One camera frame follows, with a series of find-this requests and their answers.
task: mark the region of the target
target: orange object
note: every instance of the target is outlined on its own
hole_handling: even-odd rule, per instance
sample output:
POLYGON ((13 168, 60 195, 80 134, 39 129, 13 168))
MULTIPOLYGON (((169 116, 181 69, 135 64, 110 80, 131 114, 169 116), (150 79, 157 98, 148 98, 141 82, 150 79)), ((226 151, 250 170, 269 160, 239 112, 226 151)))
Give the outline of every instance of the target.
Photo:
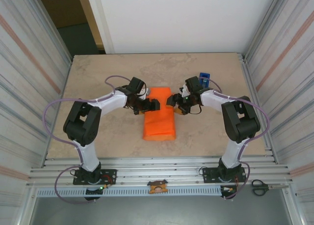
POLYGON ((157 99, 160 103, 159 111, 145 112, 144 135, 147 141, 166 141, 176 139, 175 117, 172 106, 167 106, 167 99, 171 96, 169 87, 152 87, 149 99, 157 99))

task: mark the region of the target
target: small brown object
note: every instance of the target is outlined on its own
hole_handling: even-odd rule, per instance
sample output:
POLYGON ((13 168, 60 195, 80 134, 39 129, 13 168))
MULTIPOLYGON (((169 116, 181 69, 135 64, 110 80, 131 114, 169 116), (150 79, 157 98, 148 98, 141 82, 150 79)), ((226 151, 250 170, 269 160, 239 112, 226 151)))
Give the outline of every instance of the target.
POLYGON ((149 194, 168 192, 168 189, 166 189, 167 183, 168 182, 166 180, 149 182, 147 184, 147 186, 151 186, 151 190, 149 191, 149 194))

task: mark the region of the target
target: black scissors handle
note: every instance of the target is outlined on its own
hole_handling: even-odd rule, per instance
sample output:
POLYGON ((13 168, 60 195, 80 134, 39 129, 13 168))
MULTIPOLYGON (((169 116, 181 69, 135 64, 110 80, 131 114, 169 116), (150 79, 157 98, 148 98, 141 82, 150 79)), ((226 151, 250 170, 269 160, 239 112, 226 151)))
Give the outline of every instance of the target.
POLYGON ((269 191, 268 185, 256 179, 252 181, 253 193, 258 197, 264 196, 269 191))

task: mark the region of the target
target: beige tabletop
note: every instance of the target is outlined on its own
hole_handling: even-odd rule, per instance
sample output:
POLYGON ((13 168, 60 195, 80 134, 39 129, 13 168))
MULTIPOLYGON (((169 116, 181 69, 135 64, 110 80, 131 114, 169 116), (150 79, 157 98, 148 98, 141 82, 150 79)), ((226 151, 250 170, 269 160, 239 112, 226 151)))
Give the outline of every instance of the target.
MULTIPOLYGON (((225 94, 249 96, 237 54, 207 53, 75 56, 64 98, 95 99, 106 95, 111 89, 104 80, 110 75, 130 79, 135 76, 148 87, 169 86, 175 93, 186 79, 198 76, 200 72, 210 73, 210 78, 225 94)), ((119 78, 110 81, 114 86, 127 84, 119 78)), ((62 127, 72 104, 61 104, 54 128, 54 134, 65 140, 67 136, 62 127)), ((198 112, 198 106, 191 111, 198 112)), ((203 107, 199 115, 176 114, 175 141, 143 140, 143 123, 144 116, 133 115, 130 109, 120 108, 103 116, 96 138, 98 157, 219 156, 228 142, 222 114, 209 107, 203 107)), ((245 154, 265 154, 263 140, 251 142, 245 154)), ((77 153, 72 146, 53 140, 48 157, 73 158, 77 153)))

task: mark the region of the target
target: scissors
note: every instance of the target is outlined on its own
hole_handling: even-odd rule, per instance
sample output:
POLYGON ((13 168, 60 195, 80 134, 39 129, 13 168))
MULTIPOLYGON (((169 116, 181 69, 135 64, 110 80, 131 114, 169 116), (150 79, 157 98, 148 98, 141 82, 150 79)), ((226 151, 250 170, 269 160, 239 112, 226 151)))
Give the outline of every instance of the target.
POLYGON ((289 187, 288 185, 268 185, 262 181, 256 179, 252 181, 253 193, 258 197, 261 197, 266 194, 267 191, 271 189, 282 189, 289 187))

